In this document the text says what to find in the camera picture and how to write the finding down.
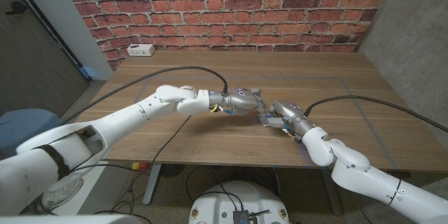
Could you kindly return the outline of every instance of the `wooden table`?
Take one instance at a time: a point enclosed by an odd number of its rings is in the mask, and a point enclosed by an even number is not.
[[[197,65],[223,75],[229,88],[260,88],[267,108],[288,100],[304,109],[320,99],[363,95],[406,107],[369,60],[358,53],[155,52],[129,57],[99,91],[98,98],[140,76],[167,67]],[[210,73],[182,70],[143,80],[93,106],[78,121],[94,120],[154,93],[163,84],[222,90]],[[177,112],[150,121],[112,147],[107,160],[150,162],[185,121]],[[309,119],[383,170],[446,172],[448,154],[416,118],[381,104],[340,100],[319,105]],[[185,124],[157,163],[316,167],[304,145],[280,129],[262,127],[256,112],[245,116],[198,113]]]

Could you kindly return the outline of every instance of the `cable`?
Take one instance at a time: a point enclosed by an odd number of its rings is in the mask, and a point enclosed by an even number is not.
[[[364,215],[365,220],[366,220],[369,224],[372,224],[372,223],[370,222],[369,218],[367,218],[367,216],[365,215],[364,211],[359,207],[359,205],[358,205],[358,203],[356,202],[356,200],[355,200],[355,198],[353,197],[353,195],[350,193],[350,191],[348,191],[348,192],[349,192],[349,195],[350,195],[351,199],[353,200],[353,202],[355,202],[356,206],[358,207],[359,211]]]
[[[152,224],[151,221],[149,219],[147,219],[147,217],[141,216],[139,214],[135,214],[135,213],[120,213],[119,211],[112,211],[112,210],[105,210],[105,211],[98,211],[94,214],[102,214],[102,213],[110,213],[110,214],[129,214],[132,216],[136,216],[136,217],[140,217],[142,219],[144,219],[145,221],[147,221],[149,224]]]
[[[119,92],[121,90],[124,90],[125,88],[127,88],[127,87],[129,87],[129,86],[131,86],[131,85],[133,85],[135,83],[138,83],[139,81],[142,81],[142,80],[144,80],[146,78],[150,78],[152,76],[156,76],[158,74],[165,73],[165,72],[168,72],[168,71],[175,71],[175,70],[182,70],[182,69],[199,69],[199,70],[208,71],[209,73],[214,74],[215,76],[217,76],[218,78],[220,78],[224,82],[223,93],[227,92],[227,89],[228,89],[227,81],[219,73],[216,73],[215,71],[210,70],[210,69],[205,68],[205,67],[202,67],[202,66],[176,66],[176,67],[171,67],[171,68],[168,68],[168,69],[162,69],[162,70],[155,71],[153,73],[147,74],[147,75],[142,76],[142,77],[140,77],[140,78],[138,78],[136,80],[133,80],[133,81],[127,83],[127,84],[124,84],[123,86],[121,86],[121,87],[119,87],[119,88],[117,88],[115,90],[110,91],[109,93],[103,95],[102,97],[98,98],[94,102],[88,104],[87,106],[83,107],[79,111],[75,112],[68,119],[66,119],[61,125],[64,125],[64,124],[68,123],[71,119],[75,118],[76,116],[78,116],[82,112],[86,111],[87,109],[91,108],[92,106],[94,106],[95,104],[99,103],[100,101],[104,100],[105,98],[110,97],[111,95],[113,95],[113,94],[115,94],[115,93],[117,93],[117,92]]]
[[[387,102],[387,101],[382,101],[382,100],[378,100],[378,99],[374,99],[374,98],[370,98],[370,97],[359,96],[359,95],[343,95],[343,96],[331,97],[331,98],[327,98],[327,99],[323,99],[323,100],[321,100],[321,101],[315,102],[315,103],[311,104],[311,106],[309,106],[309,107],[307,108],[307,110],[304,112],[304,116],[308,116],[309,113],[311,112],[311,110],[312,110],[315,106],[317,106],[317,105],[319,105],[319,104],[322,104],[322,103],[324,103],[324,102],[331,102],[331,101],[335,101],[335,100],[338,100],[338,99],[363,99],[363,100],[366,100],[366,101],[369,101],[369,102],[376,102],[376,103],[379,103],[379,104],[383,104],[383,105],[386,105],[386,106],[390,106],[390,107],[392,107],[392,108],[395,108],[395,109],[401,110],[401,111],[403,111],[403,112],[406,112],[406,113],[408,113],[408,114],[410,114],[410,115],[413,115],[413,116],[415,116],[416,118],[418,118],[418,119],[420,119],[420,120],[423,120],[423,121],[425,121],[425,122],[431,124],[432,126],[435,126],[435,127],[437,127],[437,128],[439,128],[439,129],[441,129],[441,130],[443,130],[443,131],[445,131],[445,132],[448,133],[448,128],[446,128],[446,127],[444,127],[443,125],[440,125],[440,124],[434,122],[433,120],[431,120],[431,119],[429,119],[429,118],[426,118],[426,117],[424,117],[424,116],[422,116],[422,115],[420,115],[420,114],[418,114],[418,113],[415,113],[415,112],[413,112],[413,111],[410,110],[410,109],[403,108],[403,107],[401,107],[401,106],[399,106],[399,105],[395,105],[395,104],[392,104],[392,103]]]

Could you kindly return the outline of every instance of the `concrete wall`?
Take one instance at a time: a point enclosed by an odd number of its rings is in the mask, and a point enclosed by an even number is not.
[[[447,0],[383,0],[358,47],[412,110],[445,127],[447,50]],[[448,149],[448,134],[430,130]]]

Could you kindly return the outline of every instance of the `red brick wall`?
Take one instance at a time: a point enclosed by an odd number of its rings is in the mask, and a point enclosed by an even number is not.
[[[157,50],[352,52],[381,0],[73,0],[109,64]]]

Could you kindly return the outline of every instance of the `white robotic arm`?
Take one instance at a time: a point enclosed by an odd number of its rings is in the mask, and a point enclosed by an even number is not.
[[[235,114],[245,114],[249,109],[264,111],[257,95],[259,90],[234,89],[223,94],[162,85],[144,100],[98,120],[39,134],[20,145],[16,156],[0,161],[0,216],[19,214],[44,191],[79,179],[113,144],[149,120],[168,116],[176,109],[190,116],[214,105],[230,107],[229,111],[238,111]]]
[[[326,141],[328,133],[308,120],[297,104],[276,101],[269,112],[283,117],[265,116],[262,122],[265,126],[279,127],[281,122],[283,126],[292,125],[294,135],[302,138],[314,163],[321,167],[335,163],[331,177],[339,186],[388,204],[416,223],[441,218],[443,223],[448,221],[447,200],[378,170],[362,153],[346,147],[340,140]]]

